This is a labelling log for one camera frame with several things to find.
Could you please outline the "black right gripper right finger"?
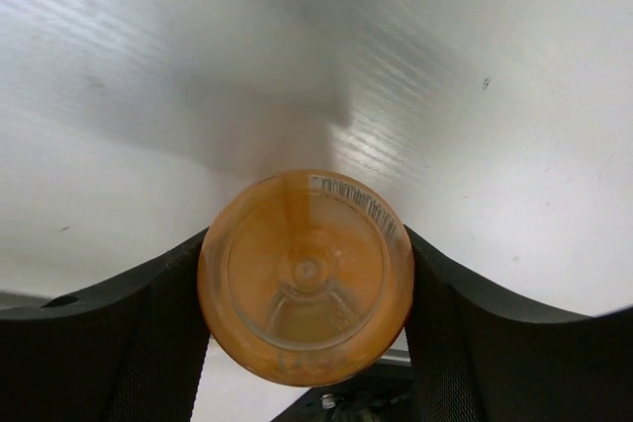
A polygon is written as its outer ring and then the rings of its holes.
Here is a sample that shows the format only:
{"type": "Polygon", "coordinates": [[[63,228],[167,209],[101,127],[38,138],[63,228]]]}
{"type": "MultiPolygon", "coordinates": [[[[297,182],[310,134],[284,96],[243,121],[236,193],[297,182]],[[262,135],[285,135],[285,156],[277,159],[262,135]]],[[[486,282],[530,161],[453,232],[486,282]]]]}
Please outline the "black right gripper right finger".
{"type": "Polygon", "coordinates": [[[415,420],[631,420],[631,309],[586,316],[553,307],[408,237],[415,420]]]}

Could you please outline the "orange juice bottle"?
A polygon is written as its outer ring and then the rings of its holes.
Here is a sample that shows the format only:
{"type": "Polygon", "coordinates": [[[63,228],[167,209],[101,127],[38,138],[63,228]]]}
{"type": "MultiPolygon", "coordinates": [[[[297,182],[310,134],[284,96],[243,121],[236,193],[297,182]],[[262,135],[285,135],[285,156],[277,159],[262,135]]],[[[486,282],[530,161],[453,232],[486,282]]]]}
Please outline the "orange juice bottle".
{"type": "Polygon", "coordinates": [[[255,183],[215,218],[197,290],[218,345],[253,374],[314,387],[346,380],[402,334],[410,240],[368,186],[324,170],[255,183]]]}

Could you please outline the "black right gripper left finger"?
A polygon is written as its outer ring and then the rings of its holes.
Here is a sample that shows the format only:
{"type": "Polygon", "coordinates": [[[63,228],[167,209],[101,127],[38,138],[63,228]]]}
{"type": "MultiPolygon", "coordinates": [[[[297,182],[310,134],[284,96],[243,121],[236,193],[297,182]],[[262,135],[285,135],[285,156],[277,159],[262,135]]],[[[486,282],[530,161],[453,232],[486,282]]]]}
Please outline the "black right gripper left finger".
{"type": "Polygon", "coordinates": [[[210,332],[205,234],[41,306],[1,312],[4,421],[188,421],[210,332]]]}

